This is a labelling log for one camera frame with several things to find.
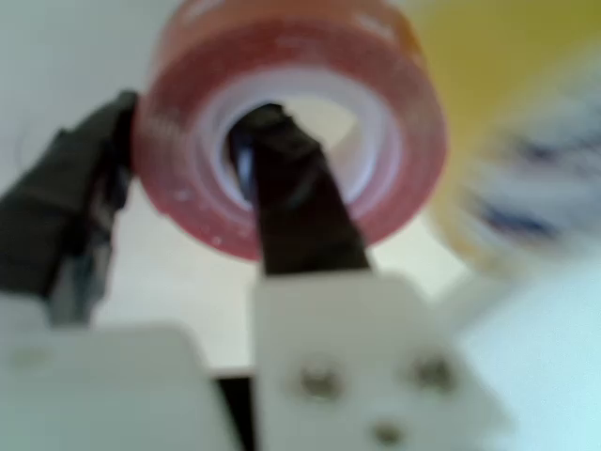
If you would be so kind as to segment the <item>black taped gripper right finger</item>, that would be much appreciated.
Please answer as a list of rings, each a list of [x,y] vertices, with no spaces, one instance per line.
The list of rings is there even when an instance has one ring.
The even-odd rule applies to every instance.
[[[228,134],[257,225],[261,450],[505,450],[508,414],[405,277],[375,272],[319,143],[277,104]]]

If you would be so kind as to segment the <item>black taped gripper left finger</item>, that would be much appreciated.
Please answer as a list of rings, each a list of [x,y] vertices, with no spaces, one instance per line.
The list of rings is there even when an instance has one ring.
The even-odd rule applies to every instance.
[[[35,301],[53,326],[89,323],[104,295],[134,176],[137,103],[136,92],[122,91],[59,130],[1,196],[1,292]]]

